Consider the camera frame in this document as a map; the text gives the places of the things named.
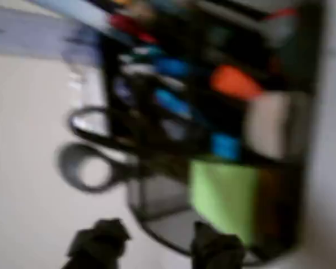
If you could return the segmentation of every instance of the scissors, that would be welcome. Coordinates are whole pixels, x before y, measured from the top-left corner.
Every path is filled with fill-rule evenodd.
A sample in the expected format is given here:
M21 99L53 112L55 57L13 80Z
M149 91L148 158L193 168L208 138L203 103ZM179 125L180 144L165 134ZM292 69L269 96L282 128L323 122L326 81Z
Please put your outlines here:
M76 117L90 113L102 113L115 117L115 119L120 120L120 122L130 130L130 135L125 137L103 136L82 129L75 124L74 119ZM170 117L170 119L174 118L181 124L191 124L190 121L174 115L169 114L169 116L166 116L168 118ZM68 125L74 134L88 142L140 157L138 165L133 162L120 163L109 158L100 150L83 143L64 145L58 154L58 169L63 179L70 186L83 192L102 193L121 182L126 182L131 177L147 177L156 173L164 173L176 180L186 181L188 178L189 155L192 154L193 151L197 151L187 147L186 140L177 142L164 136L156 136L156 133L161 133L161 130L157 130L156 126L150 124L148 119L142 118L141 115L135 114L134 111L127 115L115 109L88 106L73 111L68 118ZM155 137L151 139L142 138L141 141L138 141L139 127L143 128L144 132L156 132ZM200 141L204 140L204 136L206 135L204 128L194 125L193 128L195 128L194 133L196 134L196 139ZM80 178L79 170L85 160L93 157L99 158L107 163L112 173L110 176L107 176L103 183L96 186L89 186Z

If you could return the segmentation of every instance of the blue object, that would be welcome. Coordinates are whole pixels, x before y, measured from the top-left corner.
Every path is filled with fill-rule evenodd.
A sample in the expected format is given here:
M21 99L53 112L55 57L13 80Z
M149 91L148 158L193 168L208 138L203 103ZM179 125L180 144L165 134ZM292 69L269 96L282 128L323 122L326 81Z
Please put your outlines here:
M192 114L190 112L189 105L176 98L174 94L158 88L154 94L158 104L162 106L163 108L169 110L170 112L185 118L185 119L191 119Z
M240 141L224 133L214 133L211 137L211 151L229 161L238 161L240 158Z
M163 58L155 61L156 71L164 76L183 78L189 74L187 62L178 59Z

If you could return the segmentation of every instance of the black scissor handle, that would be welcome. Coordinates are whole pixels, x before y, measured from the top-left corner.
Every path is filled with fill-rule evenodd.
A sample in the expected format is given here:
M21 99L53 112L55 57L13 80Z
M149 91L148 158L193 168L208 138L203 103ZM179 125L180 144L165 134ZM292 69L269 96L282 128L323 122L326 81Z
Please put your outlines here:
M76 117L88 115L90 113L99 113L103 116L115 117L120 119L121 123L127 126L131 130L131 137L129 139L114 137L112 134L108 136L103 136L98 133L93 133L87 130L84 130L75 125L74 119ZM87 106L82 109L76 109L72 111L68 117L68 126L69 129L79 138L84 139L86 141L108 147L110 149L126 151L128 153L136 153L136 145L134 144L134 127L132 125L132 119L130 117L124 116L123 113L116 111L114 109L109 109L105 107L99 106Z
M99 158L111 167L111 174L106 180L96 186L89 186L79 175L80 166L90 158ZM101 151L82 143L64 145L58 154L58 169L64 181L72 187L88 193L106 192L116 184L125 182L134 173L132 166L123 165L104 155Z

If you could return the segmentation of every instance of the black mesh organizer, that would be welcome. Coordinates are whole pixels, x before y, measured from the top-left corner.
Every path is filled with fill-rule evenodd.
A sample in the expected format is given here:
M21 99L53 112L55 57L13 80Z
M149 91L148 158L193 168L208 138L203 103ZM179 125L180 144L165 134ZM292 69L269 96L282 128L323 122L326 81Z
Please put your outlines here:
M236 4L230 6L229 1L224 2L226 7L244 13L256 21L266 16L266 14L251 8L244 8ZM192 16L186 21L188 32L181 44L179 54L185 55L185 59L196 66L203 64L211 66L221 63L214 62L215 60L208 61L204 57L206 43L202 41L202 36L206 34L209 23L221 23L222 19L209 14L198 6L194 8L192 13ZM255 57L251 53L254 50L251 44L244 47L247 50L250 48L250 54L247 58L244 54L240 54L238 57L228 55L228 57L223 57L222 62L241 68L258 80L266 89L274 87L287 91L294 89L313 97L315 96L314 81L318 66L322 18L321 5L307 4L298 9L298 29L295 37L290 41L288 49L291 57L298 59L298 61L295 61L295 67L288 69L292 71L288 72L284 78L276 78L268 72L268 63L264 63L264 59L259 58L261 55ZM234 25L226 20L222 23L239 28L239 25ZM151 89L159 83L154 78L146 79L137 76L130 81L130 87L139 94L135 95L136 103L133 107L124 104L117 98L113 84L114 79L120 73L118 55L129 51L130 48L106 36L101 36L100 49L107 103L110 104L110 108L106 110L108 127L111 132L110 138L115 137L116 141L117 139L125 141L126 146L116 145L108 137L90 137L84 133L76 134L89 141L95 140L100 145L124 150L138 157L132 178L126 182L128 205L132 213L151 237L179 253L190 255L193 224L200 220L200 217L189 206L188 201L189 160L192 157L204 160L199 156L207 152L209 132L192 121L181 119L155 104L147 102L147 100L151 100ZM207 83L201 81L199 77L189 76L186 79L186 85L187 91L185 93L172 92L172 94L185 99L217 125L221 125L219 124L221 119L214 117L212 109L223 109L227 113L233 111L235 114L244 111L246 105L244 102L205 90ZM157 115L160 119L166 117L188 126L189 131L186 139L183 142L172 142L166 139L162 129L157 126ZM125 116L133 118L132 122L125 120ZM235 135L239 135L241 130L233 128L233 131L237 132ZM244 147L241 154L241 162L239 162L241 165L283 171L278 186L279 196L272 209L277 215L279 236L271 236L269 233L261 232L259 243L249 248L249 254L246 258L246 265L254 266L280 256L298 241L307 151L302 160L284 162L264 158Z

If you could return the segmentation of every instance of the green sticky note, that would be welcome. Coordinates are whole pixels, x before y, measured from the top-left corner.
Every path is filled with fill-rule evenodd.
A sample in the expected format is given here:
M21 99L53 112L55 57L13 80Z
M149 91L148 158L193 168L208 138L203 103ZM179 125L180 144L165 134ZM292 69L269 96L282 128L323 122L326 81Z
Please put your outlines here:
M255 243L254 214L258 170L248 166L193 161L190 202L203 218L224 234Z

